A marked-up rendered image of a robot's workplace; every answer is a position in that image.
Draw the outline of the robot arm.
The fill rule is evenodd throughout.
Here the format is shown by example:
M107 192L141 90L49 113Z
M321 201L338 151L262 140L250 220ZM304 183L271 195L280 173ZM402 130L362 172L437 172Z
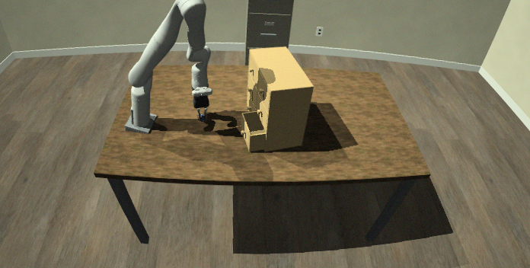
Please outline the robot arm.
M207 78L207 65L211 50L205 46L205 16L206 4L203 0L176 0L167 17L149 41L142 57L129 72L129 83L132 85L131 121L135 126L147 126L150 122L152 70L175 44L183 19L187 23L189 32L187 32L189 43L187 59L190 62L200 62L192 66L192 78L196 81Z

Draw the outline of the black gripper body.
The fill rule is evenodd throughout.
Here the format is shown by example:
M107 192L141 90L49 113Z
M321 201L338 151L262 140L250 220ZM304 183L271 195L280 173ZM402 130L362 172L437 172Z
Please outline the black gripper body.
M196 81L192 78L192 89L193 89L193 106L194 108L202 108L209 106L209 98L205 95L211 95L212 89L208 88L208 78L202 81ZM199 97L197 97L199 96ZM198 99L197 99L198 98ZM203 99L202 99L203 98Z

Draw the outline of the tan wooden chest of drawers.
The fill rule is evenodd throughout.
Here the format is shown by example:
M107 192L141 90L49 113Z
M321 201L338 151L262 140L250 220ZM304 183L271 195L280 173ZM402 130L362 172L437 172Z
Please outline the tan wooden chest of drawers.
M264 151L302 145L313 84L286 46L250 53L270 89Z

